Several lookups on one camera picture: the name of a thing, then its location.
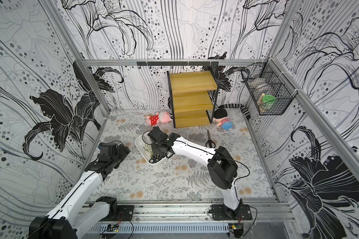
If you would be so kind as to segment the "white plastic storage box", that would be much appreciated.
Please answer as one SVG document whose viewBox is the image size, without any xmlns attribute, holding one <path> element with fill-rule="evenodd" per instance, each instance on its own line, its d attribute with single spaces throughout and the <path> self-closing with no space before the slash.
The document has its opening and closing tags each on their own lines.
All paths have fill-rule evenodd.
<svg viewBox="0 0 359 239">
<path fill-rule="evenodd" d="M 150 164 L 148 162 L 149 159 L 151 158 L 151 155 L 153 154 L 153 149 L 152 149 L 153 141 L 147 136 L 147 134 L 148 133 L 145 132 L 142 135 L 138 136 L 135 139 L 135 146 L 137 147 L 138 151 L 149 165 L 159 165 L 163 163 L 167 159 L 167 157 L 156 164 Z"/>
</svg>

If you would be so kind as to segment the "all black scissors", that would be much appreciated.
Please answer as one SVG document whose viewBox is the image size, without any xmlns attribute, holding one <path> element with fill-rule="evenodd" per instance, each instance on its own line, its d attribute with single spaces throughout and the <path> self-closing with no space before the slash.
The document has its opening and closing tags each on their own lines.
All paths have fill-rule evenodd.
<svg viewBox="0 0 359 239">
<path fill-rule="evenodd" d="M 149 159 L 149 163 L 150 164 L 156 164 L 159 163 L 161 160 L 163 160 L 164 158 L 166 158 L 165 154 L 152 154 L 151 158 Z"/>
</svg>

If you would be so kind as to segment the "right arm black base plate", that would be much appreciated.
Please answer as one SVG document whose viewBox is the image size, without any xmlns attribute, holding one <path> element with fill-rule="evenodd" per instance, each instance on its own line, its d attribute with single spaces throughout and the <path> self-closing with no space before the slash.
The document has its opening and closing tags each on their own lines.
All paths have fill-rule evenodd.
<svg viewBox="0 0 359 239">
<path fill-rule="evenodd" d="M 211 205 L 208 211 L 215 221 L 250 221 L 253 219 L 250 207 L 246 204 L 239 204 L 235 210 L 229 209 L 225 205 Z"/>
</svg>

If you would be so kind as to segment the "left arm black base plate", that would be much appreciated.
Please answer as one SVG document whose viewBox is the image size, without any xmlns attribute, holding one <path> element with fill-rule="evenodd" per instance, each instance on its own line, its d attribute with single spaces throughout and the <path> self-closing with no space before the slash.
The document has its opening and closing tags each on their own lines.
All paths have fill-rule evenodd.
<svg viewBox="0 0 359 239">
<path fill-rule="evenodd" d="M 134 205 L 119 205 L 116 213 L 111 213 L 105 221 L 131 221 L 134 215 Z"/>
</svg>

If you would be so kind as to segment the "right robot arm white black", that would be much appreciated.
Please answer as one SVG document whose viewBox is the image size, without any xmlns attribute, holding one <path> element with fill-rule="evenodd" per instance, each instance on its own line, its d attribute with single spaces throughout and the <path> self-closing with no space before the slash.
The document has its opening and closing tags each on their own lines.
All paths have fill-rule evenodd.
<svg viewBox="0 0 359 239">
<path fill-rule="evenodd" d="M 147 162 L 157 164 L 175 155 L 186 156 L 207 167 L 211 181 L 221 189 L 223 204 L 229 210 L 237 210 L 237 199 L 234 186 L 238 165 L 226 148 L 210 148 L 193 143 L 177 133 L 164 133 L 154 127 L 142 135 L 142 140 L 152 149 Z"/>
</svg>

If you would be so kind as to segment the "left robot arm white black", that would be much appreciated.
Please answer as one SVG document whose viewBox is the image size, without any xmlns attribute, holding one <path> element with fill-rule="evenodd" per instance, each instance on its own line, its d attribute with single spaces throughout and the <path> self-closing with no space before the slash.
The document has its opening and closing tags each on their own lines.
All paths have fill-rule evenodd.
<svg viewBox="0 0 359 239">
<path fill-rule="evenodd" d="M 93 191 L 117 169 L 130 149 L 120 141 L 100 143 L 97 158 L 84 170 L 70 192 L 44 217 L 36 217 L 29 226 L 30 239 L 80 239 L 93 226 L 108 216 L 120 219 L 116 198 L 102 196 L 84 214 L 79 212 Z"/>
</svg>

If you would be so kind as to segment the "black handled steel scissors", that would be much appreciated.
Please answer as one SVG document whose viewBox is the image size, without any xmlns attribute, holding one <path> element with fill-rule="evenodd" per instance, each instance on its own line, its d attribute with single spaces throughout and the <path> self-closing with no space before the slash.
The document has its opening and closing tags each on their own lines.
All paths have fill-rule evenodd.
<svg viewBox="0 0 359 239">
<path fill-rule="evenodd" d="M 205 146 L 208 147 L 208 148 L 215 148 L 216 147 L 215 142 L 212 141 L 212 139 L 211 139 L 211 135 L 210 135 L 209 130 L 207 130 L 207 142 L 205 143 Z"/>
</svg>

